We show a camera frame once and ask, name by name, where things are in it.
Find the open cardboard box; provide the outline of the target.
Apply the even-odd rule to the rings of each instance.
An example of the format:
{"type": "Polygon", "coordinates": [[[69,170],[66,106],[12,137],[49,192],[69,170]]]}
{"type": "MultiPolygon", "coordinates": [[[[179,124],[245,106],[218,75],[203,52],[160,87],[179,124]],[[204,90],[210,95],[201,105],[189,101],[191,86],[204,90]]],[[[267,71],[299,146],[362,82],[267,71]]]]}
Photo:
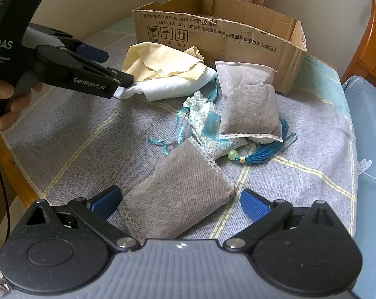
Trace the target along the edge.
{"type": "Polygon", "coordinates": [[[273,86],[287,94],[305,52],[299,20],[239,0],[169,0],[133,10],[138,42],[184,51],[196,46],[207,66],[216,61],[262,64],[276,70],[273,86]]]}

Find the yellow cleaning cloth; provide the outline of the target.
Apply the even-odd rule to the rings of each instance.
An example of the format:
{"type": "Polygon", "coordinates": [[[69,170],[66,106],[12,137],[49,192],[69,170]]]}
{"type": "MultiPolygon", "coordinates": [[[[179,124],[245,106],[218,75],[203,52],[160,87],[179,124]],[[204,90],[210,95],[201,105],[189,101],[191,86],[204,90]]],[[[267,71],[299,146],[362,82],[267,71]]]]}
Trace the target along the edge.
{"type": "Polygon", "coordinates": [[[206,68],[196,46],[179,51],[150,42],[130,46],[122,65],[122,71],[134,76],[135,82],[172,76],[198,80],[206,68]]]}

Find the blue floral bed sheet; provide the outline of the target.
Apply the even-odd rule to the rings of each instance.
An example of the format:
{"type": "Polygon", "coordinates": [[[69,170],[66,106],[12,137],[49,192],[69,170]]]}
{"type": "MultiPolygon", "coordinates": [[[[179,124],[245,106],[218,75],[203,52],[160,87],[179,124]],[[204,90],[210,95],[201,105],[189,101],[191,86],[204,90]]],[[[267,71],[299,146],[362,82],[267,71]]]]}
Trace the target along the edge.
{"type": "Polygon", "coordinates": [[[354,239],[363,267],[354,292],[376,298],[376,88],[360,76],[343,85],[357,148],[358,202],[354,239]]]}

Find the grey sachet bag front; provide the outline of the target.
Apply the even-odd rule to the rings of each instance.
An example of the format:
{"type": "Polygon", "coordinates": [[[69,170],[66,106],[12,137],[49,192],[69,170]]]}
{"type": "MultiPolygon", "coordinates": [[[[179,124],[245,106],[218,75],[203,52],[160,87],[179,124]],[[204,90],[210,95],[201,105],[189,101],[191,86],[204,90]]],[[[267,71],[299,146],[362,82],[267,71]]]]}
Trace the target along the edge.
{"type": "Polygon", "coordinates": [[[174,239],[228,203],[234,194],[231,179],[190,137],[126,193],[119,212],[139,242],[174,239]]]}

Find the grey sachet bag rear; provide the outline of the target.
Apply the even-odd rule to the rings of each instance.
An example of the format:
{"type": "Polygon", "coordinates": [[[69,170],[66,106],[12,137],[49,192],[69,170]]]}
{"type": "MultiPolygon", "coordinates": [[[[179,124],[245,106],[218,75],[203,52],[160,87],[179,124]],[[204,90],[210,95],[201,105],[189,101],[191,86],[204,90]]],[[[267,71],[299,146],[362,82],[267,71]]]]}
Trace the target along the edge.
{"type": "Polygon", "coordinates": [[[224,97],[219,137],[255,143],[282,142],[282,124],[273,87],[276,70],[261,64],[216,61],[224,97]]]}

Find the white cloth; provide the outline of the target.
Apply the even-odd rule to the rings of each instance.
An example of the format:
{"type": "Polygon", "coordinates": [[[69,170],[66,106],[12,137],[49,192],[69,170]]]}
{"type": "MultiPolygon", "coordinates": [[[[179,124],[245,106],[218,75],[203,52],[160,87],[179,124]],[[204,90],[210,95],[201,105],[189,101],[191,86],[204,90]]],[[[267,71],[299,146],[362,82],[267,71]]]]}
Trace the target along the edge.
{"type": "Polygon", "coordinates": [[[207,67],[199,79],[171,76],[136,82],[130,88],[118,87],[113,97],[118,100],[130,99],[135,94],[144,94],[148,101],[160,101],[190,96],[216,77],[216,71],[207,67]]]}

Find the grey sachet bag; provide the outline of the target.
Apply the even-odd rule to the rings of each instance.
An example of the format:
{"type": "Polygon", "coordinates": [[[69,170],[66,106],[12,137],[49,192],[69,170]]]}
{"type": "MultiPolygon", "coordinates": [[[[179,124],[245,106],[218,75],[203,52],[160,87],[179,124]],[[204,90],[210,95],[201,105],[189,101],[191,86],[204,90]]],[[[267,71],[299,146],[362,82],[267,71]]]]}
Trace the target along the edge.
{"type": "Polygon", "coordinates": [[[276,70],[261,64],[216,61],[224,97],[219,137],[255,143],[282,142],[282,124],[273,87],[276,70]]]}
{"type": "Polygon", "coordinates": [[[231,179],[190,137],[126,193],[119,212],[139,242],[174,239],[228,203],[234,194],[231,179]]]}

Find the teal floral drawstring pouch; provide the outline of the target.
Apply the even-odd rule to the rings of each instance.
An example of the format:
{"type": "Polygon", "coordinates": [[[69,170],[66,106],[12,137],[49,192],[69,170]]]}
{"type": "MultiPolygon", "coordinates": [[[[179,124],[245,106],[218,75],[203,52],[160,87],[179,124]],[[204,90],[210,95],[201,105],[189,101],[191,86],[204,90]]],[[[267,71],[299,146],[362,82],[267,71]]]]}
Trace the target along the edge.
{"type": "Polygon", "coordinates": [[[219,93],[218,79],[213,79],[211,86],[214,89],[208,96],[203,96],[197,91],[184,101],[176,115],[176,126],[170,136],[163,139],[149,139],[148,142],[161,145],[163,153],[169,154],[168,141],[173,136],[177,136],[177,144],[180,145],[185,126],[188,124],[199,145],[212,159],[224,157],[229,153],[234,159],[237,158],[236,150],[247,145],[248,141],[245,138],[220,138],[221,116],[217,113],[215,105],[219,93]]]}

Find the blue tassel with bead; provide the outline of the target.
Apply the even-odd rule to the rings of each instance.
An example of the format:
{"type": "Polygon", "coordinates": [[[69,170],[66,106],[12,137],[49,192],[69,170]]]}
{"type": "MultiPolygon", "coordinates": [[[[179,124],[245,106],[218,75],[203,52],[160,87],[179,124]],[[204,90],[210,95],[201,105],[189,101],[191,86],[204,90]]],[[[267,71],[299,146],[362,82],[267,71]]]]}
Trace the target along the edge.
{"type": "Polygon", "coordinates": [[[282,142],[273,141],[265,145],[258,144],[255,151],[248,157],[239,156],[236,150],[230,151],[228,156],[231,157],[231,161],[246,165],[259,165],[268,162],[276,155],[287,150],[297,140],[296,133],[292,132],[288,134],[289,124],[286,119],[281,119],[281,128],[282,142]]]}

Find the grey checked blanket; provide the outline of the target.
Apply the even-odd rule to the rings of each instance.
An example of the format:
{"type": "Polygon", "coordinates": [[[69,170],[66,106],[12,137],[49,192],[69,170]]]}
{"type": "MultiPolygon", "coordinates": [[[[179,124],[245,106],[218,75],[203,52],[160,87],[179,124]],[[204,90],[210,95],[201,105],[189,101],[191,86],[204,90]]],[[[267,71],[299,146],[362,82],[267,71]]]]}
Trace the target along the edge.
{"type": "MultiPolygon", "coordinates": [[[[155,141],[176,146],[182,103],[104,99],[46,86],[2,137],[38,197],[64,205],[112,185],[128,190],[147,178],[164,156],[155,141]]],[[[263,165],[221,157],[218,166],[238,191],[250,188],[297,207],[323,199],[355,233],[356,137],[338,73],[307,54],[290,93],[277,103],[296,141],[263,165]]]]}

